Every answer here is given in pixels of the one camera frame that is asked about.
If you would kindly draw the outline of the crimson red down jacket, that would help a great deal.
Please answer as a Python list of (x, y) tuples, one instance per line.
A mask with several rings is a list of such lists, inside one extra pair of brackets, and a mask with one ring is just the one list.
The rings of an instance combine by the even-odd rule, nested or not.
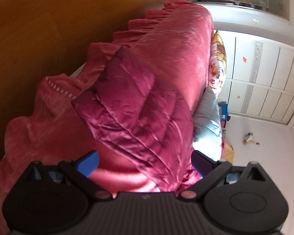
[(188, 104), (128, 50), (120, 48), (72, 105), (95, 139), (162, 192), (179, 193), (200, 180), (191, 164)]

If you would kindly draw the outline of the yellow bed headboard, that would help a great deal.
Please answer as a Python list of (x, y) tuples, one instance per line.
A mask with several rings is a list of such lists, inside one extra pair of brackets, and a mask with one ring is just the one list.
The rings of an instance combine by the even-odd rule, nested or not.
[(231, 145), (225, 143), (222, 147), (221, 159), (234, 163), (234, 149)]

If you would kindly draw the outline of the light blue garment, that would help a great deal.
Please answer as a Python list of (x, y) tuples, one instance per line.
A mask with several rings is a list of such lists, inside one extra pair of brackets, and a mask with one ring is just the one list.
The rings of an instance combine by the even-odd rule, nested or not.
[(192, 147), (214, 161), (221, 159), (222, 128), (216, 96), (205, 88), (193, 114)]

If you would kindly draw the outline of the blue box by wardrobe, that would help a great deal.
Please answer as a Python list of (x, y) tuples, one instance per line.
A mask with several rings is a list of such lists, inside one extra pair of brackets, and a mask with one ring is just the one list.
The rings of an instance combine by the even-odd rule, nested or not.
[(224, 103), (221, 105), (221, 120), (228, 121), (228, 104)]

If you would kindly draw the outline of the floral yellow pillow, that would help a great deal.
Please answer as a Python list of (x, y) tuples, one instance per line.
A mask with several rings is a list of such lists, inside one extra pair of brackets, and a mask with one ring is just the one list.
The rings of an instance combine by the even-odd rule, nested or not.
[(208, 87), (214, 92), (216, 98), (222, 92), (225, 84), (227, 72), (227, 56), (224, 47), (224, 42), (217, 30), (211, 40), (210, 48), (210, 62), (209, 62), (209, 75)]

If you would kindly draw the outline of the white sliding-door wardrobe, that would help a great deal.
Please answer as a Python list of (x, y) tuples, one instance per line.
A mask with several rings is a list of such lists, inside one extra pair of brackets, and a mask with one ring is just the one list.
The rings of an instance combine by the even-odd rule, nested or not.
[(287, 125), (294, 115), (294, 47), (251, 34), (219, 34), (227, 73), (218, 101), (231, 114)]

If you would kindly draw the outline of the pink heart-print bed sheet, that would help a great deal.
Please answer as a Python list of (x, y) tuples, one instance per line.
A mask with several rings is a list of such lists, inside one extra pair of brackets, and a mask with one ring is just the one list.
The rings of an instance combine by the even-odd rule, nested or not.
[(161, 10), (146, 12), (144, 19), (131, 20), (127, 31), (114, 34), (113, 42), (92, 43), (76, 77), (44, 78), (36, 90), (33, 114), (11, 120), (6, 128), (5, 156), (0, 161), (0, 234), (9, 232), (2, 203), (35, 160), (56, 165), (95, 150), (100, 161), (90, 179), (100, 187), (113, 195), (161, 192), (126, 158), (93, 137), (72, 101), (96, 82), (114, 54), (124, 48), (180, 93), (192, 116), (207, 85), (212, 35), (213, 21), (207, 9), (188, 1), (167, 2)]

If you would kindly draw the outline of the wall hook ornament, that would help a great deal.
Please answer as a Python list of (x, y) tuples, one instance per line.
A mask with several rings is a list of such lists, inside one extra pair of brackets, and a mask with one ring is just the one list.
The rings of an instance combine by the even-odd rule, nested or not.
[(254, 139), (253, 133), (247, 133), (247, 134), (245, 134), (243, 144), (244, 145), (247, 145), (247, 144), (259, 145), (260, 143)]

